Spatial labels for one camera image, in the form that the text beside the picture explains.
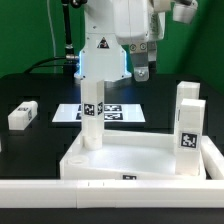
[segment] white pillar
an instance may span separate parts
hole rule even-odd
[[[177,86],[177,97],[176,97],[176,112],[174,121],[174,143],[177,142],[178,133],[178,117],[180,113],[180,104],[183,99],[198,99],[199,98],[200,83],[195,82],[181,82]]]
[[[104,132],[104,81],[81,81],[82,136],[87,149],[102,147]]]
[[[183,99],[177,123],[176,174],[198,175],[205,101]]]

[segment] table surface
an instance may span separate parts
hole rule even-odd
[[[203,134],[224,151],[224,96],[194,76],[157,75],[146,83],[105,90],[107,104],[141,104],[145,123],[107,123],[106,129],[173,133],[176,87],[201,83],[206,100]],[[9,131],[7,116],[36,101],[38,115],[24,131]],[[0,179],[59,179],[59,161],[81,130],[79,123],[52,123],[59,104],[80,103],[71,77],[12,74],[0,79]],[[0,223],[223,223],[223,209],[0,209]]]

